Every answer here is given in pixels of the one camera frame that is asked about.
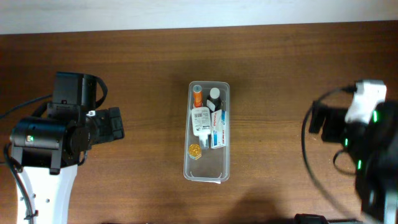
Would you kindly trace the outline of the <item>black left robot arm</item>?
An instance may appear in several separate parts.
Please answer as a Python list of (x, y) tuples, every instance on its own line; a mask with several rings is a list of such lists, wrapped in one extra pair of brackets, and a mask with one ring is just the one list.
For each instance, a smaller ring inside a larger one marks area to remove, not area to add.
[(96, 144), (122, 139), (119, 108), (83, 110), (49, 104), (46, 118), (29, 116), (12, 130), (18, 223), (66, 223), (78, 166)]

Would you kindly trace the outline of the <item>white Panadol box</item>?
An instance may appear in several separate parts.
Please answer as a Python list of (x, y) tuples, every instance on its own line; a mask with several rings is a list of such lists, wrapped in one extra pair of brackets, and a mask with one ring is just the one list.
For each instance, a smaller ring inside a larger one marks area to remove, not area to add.
[(217, 149), (227, 145), (226, 111), (218, 110), (211, 114), (211, 148)]

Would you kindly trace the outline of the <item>small jar gold lid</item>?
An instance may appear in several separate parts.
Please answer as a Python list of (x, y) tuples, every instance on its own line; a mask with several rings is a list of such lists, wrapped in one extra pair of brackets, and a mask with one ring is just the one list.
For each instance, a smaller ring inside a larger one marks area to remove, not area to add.
[(191, 144), (188, 148), (188, 156), (194, 160), (201, 158), (201, 147), (198, 144)]

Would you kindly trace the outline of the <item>clear plastic container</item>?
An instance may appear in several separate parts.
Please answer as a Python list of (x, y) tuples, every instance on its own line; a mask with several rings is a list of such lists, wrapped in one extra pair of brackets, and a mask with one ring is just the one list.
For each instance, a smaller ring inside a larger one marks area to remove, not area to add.
[[(201, 85), (203, 92), (203, 106), (212, 88), (220, 89), (222, 100), (221, 110), (226, 111), (227, 120), (227, 145), (212, 149), (211, 135), (209, 135), (209, 148), (201, 149), (201, 158), (194, 160), (188, 156), (188, 148), (191, 144), (200, 145), (199, 138), (194, 136), (192, 128), (191, 110), (193, 107), (193, 87)], [(193, 81), (188, 87), (188, 106), (185, 130), (185, 155), (183, 174), (186, 179), (197, 182), (221, 183), (229, 178), (230, 170), (230, 87), (226, 82)]]

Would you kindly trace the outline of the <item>orange tablet tube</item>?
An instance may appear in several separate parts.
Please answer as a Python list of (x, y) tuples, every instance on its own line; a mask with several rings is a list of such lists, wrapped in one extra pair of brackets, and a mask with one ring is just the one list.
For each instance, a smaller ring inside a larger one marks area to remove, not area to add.
[(203, 92), (201, 85), (193, 87), (193, 107), (199, 108), (203, 106)]

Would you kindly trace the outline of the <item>dark bottle white cap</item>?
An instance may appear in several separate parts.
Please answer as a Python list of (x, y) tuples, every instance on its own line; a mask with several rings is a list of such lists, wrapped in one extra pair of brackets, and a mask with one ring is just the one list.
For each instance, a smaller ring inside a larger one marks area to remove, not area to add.
[(220, 89), (212, 88), (206, 99), (206, 106), (210, 109), (211, 112), (215, 112), (221, 109), (222, 100), (220, 98)]

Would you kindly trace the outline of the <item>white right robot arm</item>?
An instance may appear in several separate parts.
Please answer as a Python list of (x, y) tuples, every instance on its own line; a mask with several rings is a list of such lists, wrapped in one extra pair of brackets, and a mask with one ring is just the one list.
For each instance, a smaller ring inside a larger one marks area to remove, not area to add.
[(361, 211), (383, 223), (397, 221), (397, 102), (379, 103), (368, 123), (345, 122), (346, 108), (313, 104), (309, 132), (340, 143), (356, 171), (355, 189)]

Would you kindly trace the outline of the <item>white squeeze bottle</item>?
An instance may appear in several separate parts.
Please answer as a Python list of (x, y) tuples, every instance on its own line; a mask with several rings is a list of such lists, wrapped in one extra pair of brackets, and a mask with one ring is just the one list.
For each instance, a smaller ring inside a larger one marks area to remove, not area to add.
[(199, 138), (202, 149), (209, 148), (209, 135), (211, 134), (210, 109), (199, 107), (191, 110), (192, 128), (194, 136)]

